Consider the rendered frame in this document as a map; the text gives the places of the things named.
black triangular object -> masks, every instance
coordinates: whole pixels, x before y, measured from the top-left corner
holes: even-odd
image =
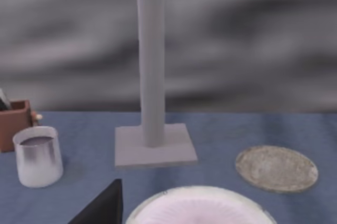
[[[122,180],[116,179],[68,224],[121,224]]]

gray wall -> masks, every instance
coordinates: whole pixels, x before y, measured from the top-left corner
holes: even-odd
[[[337,0],[166,0],[168,110],[337,110]],[[136,0],[0,0],[0,87],[139,110]]]

terracotta pot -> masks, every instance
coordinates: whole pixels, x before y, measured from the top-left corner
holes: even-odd
[[[12,110],[0,111],[0,152],[14,151],[13,136],[33,126],[28,100],[11,102]]]

gray square base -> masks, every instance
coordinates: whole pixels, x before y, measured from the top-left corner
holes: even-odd
[[[166,124],[164,145],[143,145],[141,126],[115,130],[115,167],[163,167],[197,163],[185,124]]]

table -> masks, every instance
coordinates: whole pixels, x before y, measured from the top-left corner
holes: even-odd
[[[43,125],[60,134],[64,176],[43,189],[23,187],[13,152],[0,154],[0,223],[66,224],[116,178],[123,179],[124,221],[143,200],[187,185],[223,187],[263,206],[279,223],[333,224],[337,220],[337,114],[168,113],[186,123],[199,164],[114,168],[114,130],[140,123],[139,113],[45,112]],[[297,150],[317,165],[318,183],[301,194],[278,195],[246,183],[235,170],[239,152],[255,145]]]

